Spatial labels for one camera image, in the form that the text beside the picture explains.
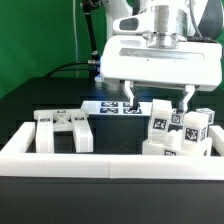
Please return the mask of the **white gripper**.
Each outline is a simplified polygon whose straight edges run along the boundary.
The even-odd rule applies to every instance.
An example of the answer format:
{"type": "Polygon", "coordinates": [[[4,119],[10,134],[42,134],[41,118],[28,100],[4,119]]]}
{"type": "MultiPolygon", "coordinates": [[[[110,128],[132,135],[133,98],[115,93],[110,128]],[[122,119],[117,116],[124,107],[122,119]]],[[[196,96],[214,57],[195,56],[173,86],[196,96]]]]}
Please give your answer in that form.
{"type": "Polygon", "coordinates": [[[180,42],[176,49],[148,48],[141,36],[113,36],[105,45],[100,73],[105,82],[125,80],[129,108],[138,109],[135,85],[184,88],[178,112],[199,91],[213,91],[222,81],[222,46],[219,43],[180,42]]]}

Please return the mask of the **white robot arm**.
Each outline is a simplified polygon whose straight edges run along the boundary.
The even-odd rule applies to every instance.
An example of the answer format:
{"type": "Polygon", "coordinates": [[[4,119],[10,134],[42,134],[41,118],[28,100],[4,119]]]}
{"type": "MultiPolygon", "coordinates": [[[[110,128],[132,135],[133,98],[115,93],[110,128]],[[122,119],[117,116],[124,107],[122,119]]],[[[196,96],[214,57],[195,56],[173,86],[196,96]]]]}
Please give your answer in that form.
{"type": "Polygon", "coordinates": [[[100,60],[105,83],[124,84],[129,108],[138,108],[135,85],[181,89],[185,111],[195,91],[222,81],[222,0],[103,0],[108,40],[100,60]]]}

